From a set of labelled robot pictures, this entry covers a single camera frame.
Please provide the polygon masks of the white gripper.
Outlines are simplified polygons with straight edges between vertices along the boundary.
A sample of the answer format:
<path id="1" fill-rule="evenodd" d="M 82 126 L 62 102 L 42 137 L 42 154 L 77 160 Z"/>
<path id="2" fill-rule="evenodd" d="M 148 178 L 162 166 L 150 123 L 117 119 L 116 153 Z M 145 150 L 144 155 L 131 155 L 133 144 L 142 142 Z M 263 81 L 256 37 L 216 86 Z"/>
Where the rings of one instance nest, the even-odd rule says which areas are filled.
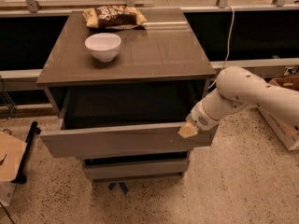
<path id="1" fill-rule="evenodd" d="M 203 108 L 201 102 L 197 103 L 186 117 L 186 123 L 179 129 L 178 134 L 183 138 L 189 138 L 198 134 L 198 130 L 208 131 L 219 124 L 211 118 Z"/>

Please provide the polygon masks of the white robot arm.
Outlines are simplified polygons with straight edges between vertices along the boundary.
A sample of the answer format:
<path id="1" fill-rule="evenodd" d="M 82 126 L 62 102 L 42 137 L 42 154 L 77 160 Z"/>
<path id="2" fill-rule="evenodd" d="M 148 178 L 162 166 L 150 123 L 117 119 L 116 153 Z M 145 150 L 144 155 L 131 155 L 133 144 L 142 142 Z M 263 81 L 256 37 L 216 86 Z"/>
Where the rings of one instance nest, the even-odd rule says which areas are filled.
<path id="1" fill-rule="evenodd" d="M 183 138 L 208 131 L 221 119 L 255 106 L 299 129 L 299 92 L 267 83 L 247 69 L 232 66 L 219 72 L 216 88 L 199 101 L 178 134 Z"/>

